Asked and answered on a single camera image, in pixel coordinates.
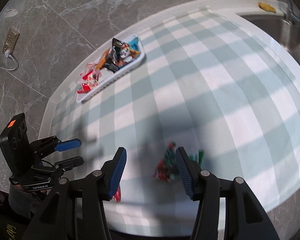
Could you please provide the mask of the left grey sleeve forearm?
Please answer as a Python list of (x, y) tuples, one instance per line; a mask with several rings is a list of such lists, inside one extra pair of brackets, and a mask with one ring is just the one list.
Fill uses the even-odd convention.
[(20, 185), (10, 185), (8, 202), (15, 213), (26, 218), (31, 218), (41, 206), (35, 195), (24, 191)]

